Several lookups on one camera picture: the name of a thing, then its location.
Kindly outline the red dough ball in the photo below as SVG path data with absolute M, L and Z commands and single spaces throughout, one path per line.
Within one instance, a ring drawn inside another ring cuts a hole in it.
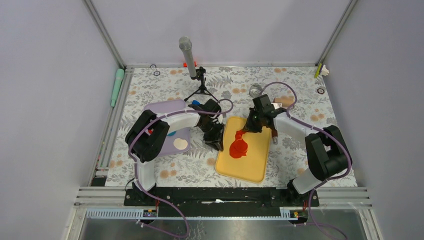
M 246 132 L 243 130 L 238 130 L 235 133 L 234 141 L 231 143 L 229 147 L 229 155 L 234 159 L 239 159 L 247 155 L 248 144 L 243 139 L 243 135 L 245 133 Z

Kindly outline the wooden dough roller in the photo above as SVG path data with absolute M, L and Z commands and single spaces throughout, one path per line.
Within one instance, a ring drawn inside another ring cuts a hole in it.
M 281 97 L 275 97 L 273 100 L 274 103 L 281 104 L 282 107 L 289 107 L 295 102 L 294 96 L 283 95 Z

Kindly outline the yellow tray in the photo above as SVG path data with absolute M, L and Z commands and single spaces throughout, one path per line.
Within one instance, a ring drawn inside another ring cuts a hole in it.
M 235 140 L 236 132 L 241 130 L 245 123 L 246 119 L 238 116 L 227 120 L 223 133 L 223 151 L 217 156 L 215 170 L 223 176 L 258 184 L 265 178 L 271 130 L 263 127 L 262 132 L 245 133 L 242 138 L 248 144 L 246 156 L 232 158 L 229 154 L 230 145 Z

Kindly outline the metal dough scraper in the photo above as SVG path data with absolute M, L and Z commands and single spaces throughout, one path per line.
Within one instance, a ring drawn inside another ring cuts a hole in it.
M 274 106 L 275 109 L 279 109 L 281 108 L 283 105 L 282 103 L 279 102 L 273 102 L 272 105 Z M 271 138 L 272 138 L 272 143 L 274 145 L 278 144 L 278 132 L 276 130 L 271 130 Z

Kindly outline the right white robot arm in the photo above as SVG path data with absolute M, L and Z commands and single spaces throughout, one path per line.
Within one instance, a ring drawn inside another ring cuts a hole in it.
M 287 184 L 286 198 L 291 205 L 301 205 L 312 189 L 351 169 L 352 159 L 338 127 L 307 124 L 290 116 L 287 109 L 275 108 L 266 94 L 252 102 L 243 131 L 260 133 L 268 128 L 273 134 L 283 132 L 305 146 L 308 168 Z

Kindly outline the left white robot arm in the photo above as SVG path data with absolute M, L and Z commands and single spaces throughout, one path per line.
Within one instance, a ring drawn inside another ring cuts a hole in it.
M 224 111 L 219 102 L 210 98 L 204 104 L 167 113 L 144 110 L 125 137 L 128 155 L 134 161 L 134 184 L 138 188 L 136 199 L 144 206 L 155 200 L 156 186 L 154 159 L 160 154 L 166 137 L 171 132 L 186 128 L 199 128 L 203 141 L 214 150 L 224 150 L 225 125 L 219 119 Z

